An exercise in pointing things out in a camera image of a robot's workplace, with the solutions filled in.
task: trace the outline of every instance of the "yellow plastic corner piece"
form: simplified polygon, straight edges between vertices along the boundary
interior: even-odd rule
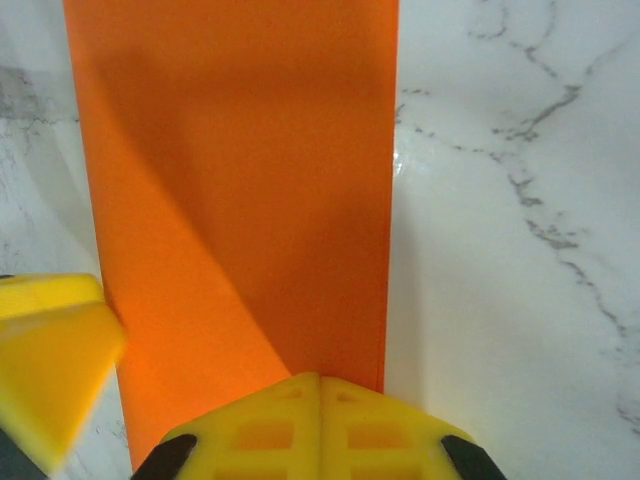
[[[179,480],[319,479],[320,377],[304,373],[171,431],[198,443]]]
[[[391,397],[324,377],[322,472],[331,480],[460,480],[440,440],[465,432]]]
[[[173,430],[133,478],[154,478],[173,455],[177,480],[460,480],[441,444],[451,435],[472,442],[400,401],[305,373]]]
[[[88,275],[0,280],[0,427],[56,470],[125,344]]]

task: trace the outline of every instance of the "white surface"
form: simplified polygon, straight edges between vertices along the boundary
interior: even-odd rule
[[[510,480],[640,477],[640,5],[404,0],[388,390]],[[59,0],[0,0],[0,273],[98,271]],[[117,386],[60,478],[124,479]]]

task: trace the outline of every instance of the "orange strip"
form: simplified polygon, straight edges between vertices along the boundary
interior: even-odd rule
[[[305,370],[382,386],[396,0],[65,0],[135,465]]]

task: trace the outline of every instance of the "yellow plastic object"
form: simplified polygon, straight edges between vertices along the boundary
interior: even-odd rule
[[[124,343],[92,277],[0,280],[0,427],[43,472],[64,460]]]
[[[402,402],[313,373],[214,410],[164,442],[186,435],[197,442],[178,453],[176,480],[459,480],[441,440],[472,441]],[[167,471],[159,449],[134,479]]]
[[[179,480],[315,480],[320,377],[303,373],[173,430],[198,444]]]

